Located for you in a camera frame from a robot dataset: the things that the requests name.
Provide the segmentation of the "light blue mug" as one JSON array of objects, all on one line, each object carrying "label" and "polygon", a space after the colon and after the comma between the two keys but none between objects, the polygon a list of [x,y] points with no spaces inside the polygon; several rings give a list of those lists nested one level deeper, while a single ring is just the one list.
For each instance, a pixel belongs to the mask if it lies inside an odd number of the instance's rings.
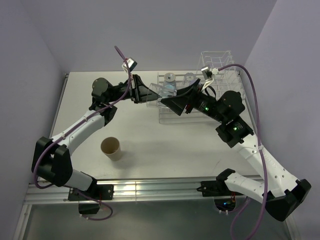
[{"label": "light blue mug", "polygon": [[165,85],[161,90],[161,94],[163,98],[174,97],[176,95],[176,88],[171,84]]}]

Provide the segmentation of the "clear faceted glass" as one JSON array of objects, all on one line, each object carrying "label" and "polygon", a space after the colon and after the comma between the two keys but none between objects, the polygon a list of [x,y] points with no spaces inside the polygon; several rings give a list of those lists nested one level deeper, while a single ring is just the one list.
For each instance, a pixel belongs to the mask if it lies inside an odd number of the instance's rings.
[{"label": "clear faceted glass", "polygon": [[192,85],[196,80],[197,76],[192,72],[188,72],[184,75],[184,82],[188,85]]}]

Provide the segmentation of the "grey-blue ceramic cup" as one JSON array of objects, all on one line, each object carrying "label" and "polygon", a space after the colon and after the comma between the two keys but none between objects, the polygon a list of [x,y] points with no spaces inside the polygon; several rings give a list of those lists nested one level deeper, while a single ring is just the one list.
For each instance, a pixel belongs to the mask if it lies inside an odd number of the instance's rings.
[{"label": "grey-blue ceramic cup", "polygon": [[167,72],[163,78],[165,82],[173,83],[176,80],[176,75],[172,72]]}]

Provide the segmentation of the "beige paper cup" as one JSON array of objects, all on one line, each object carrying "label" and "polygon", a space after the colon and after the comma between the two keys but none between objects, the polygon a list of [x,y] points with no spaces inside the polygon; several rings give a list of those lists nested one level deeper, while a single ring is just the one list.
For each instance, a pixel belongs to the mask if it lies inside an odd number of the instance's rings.
[{"label": "beige paper cup", "polygon": [[118,161],[122,157],[120,142],[115,137],[105,138],[100,144],[100,149],[111,161]]}]

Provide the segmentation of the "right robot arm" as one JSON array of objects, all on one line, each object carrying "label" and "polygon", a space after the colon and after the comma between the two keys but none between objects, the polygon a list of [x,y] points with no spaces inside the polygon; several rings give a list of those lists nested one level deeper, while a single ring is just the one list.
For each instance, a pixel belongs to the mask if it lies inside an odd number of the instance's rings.
[{"label": "right robot arm", "polygon": [[219,99],[202,89],[197,80],[181,88],[160,102],[177,115],[189,114],[192,110],[216,120],[218,136],[231,149],[239,153],[262,177],[259,183],[227,168],[211,186],[202,184],[197,190],[203,196],[222,196],[235,192],[261,204],[276,220],[283,222],[306,198],[311,184],[299,180],[288,172],[261,144],[253,129],[241,118],[246,109],[238,91],[227,90]]}]

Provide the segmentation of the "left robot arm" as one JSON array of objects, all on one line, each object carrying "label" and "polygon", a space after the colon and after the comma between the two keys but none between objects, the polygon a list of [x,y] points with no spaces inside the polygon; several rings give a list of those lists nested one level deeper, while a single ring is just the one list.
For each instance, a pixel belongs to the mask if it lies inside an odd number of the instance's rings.
[{"label": "left robot arm", "polygon": [[38,183],[38,178],[43,178],[51,186],[78,189],[86,200],[95,198],[98,193],[96,179],[73,168],[72,154],[87,138],[114,118],[117,111],[115,105],[119,101],[130,99],[139,104],[159,98],[137,74],[118,85],[112,85],[103,77],[97,78],[93,81],[91,95],[92,104],[78,121],[55,136],[41,137],[36,142],[31,171],[37,188],[45,188]]}]

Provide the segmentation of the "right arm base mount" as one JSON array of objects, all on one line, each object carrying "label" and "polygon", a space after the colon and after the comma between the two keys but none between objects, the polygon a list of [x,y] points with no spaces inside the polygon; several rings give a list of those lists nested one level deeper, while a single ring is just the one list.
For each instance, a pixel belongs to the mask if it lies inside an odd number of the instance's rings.
[{"label": "right arm base mount", "polygon": [[221,192],[218,189],[216,180],[205,180],[200,182],[200,186],[196,189],[202,194],[202,197],[219,197]]}]

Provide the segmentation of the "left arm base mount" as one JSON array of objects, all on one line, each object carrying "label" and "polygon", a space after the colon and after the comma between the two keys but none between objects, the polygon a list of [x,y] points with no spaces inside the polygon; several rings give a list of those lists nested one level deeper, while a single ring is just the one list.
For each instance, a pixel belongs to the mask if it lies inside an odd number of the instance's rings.
[{"label": "left arm base mount", "polygon": [[113,184],[97,184],[93,189],[87,191],[81,191],[73,189],[69,191],[68,200],[74,201],[86,201],[86,200],[99,200],[109,201],[113,199],[114,185]]}]

